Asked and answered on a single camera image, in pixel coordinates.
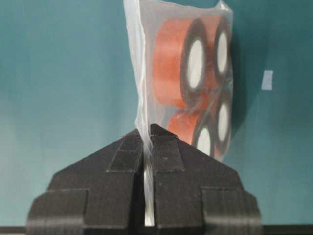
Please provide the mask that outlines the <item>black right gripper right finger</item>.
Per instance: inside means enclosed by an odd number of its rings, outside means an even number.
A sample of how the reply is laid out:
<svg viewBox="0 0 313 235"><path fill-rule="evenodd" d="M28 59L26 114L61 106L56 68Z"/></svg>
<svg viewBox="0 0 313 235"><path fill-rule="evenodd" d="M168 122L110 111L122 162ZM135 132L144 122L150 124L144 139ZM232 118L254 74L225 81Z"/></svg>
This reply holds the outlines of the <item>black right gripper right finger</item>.
<svg viewBox="0 0 313 235"><path fill-rule="evenodd" d="M156 233L260 235L257 199L237 171L151 125Z"/></svg>

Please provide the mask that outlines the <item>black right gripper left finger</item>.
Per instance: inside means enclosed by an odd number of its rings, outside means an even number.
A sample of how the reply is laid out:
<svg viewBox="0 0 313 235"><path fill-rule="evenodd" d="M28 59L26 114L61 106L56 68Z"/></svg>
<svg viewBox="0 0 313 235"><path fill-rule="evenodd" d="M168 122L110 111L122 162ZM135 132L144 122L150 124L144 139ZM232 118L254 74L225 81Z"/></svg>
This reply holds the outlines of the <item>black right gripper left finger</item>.
<svg viewBox="0 0 313 235"><path fill-rule="evenodd" d="M55 173L32 203L26 233L135 235L143 223L143 144L133 130Z"/></svg>

